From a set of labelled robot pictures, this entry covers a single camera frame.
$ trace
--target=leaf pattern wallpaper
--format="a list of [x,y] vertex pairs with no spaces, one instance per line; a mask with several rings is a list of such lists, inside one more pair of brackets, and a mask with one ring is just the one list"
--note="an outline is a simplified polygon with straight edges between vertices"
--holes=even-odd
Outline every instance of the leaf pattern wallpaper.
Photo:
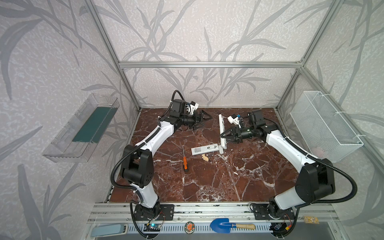
[[[384,153],[382,107],[384,65],[384,1],[344,1],[326,34],[306,64],[320,84],[349,114],[368,139]],[[297,82],[295,88],[302,86]],[[295,92],[290,95],[301,95]],[[290,122],[288,97],[280,113],[289,133],[298,139]],[[350,239],[382,239],[384,234],[384,176],[361,149],[335,164],[354,177],[359,192],[354,199],[334,208]],[[350,192],[350,183],[335,174],[335,196]]]
[[[137,111],[83,1],[0,1],[0,239],[78,239]],[[87,163],[41,154],[90,93],[120,107]]]
[[[120,61],[298,61],[331,3],[94,2]],[[273,107],[294,69],[124,71],[142,107],[168,106],[175,89],[201,106]]]

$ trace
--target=clear plastic basket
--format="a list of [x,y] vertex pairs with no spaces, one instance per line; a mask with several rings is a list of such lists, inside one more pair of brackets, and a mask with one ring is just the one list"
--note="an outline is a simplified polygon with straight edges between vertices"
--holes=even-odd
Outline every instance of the clear plastic basket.
[[291,116],[311,153],[338,162],[363,146],[340,112],[320,91],[304,91]]
[[53,162],[87,162],[119,106],[117,97],[91,94],[43,156]]

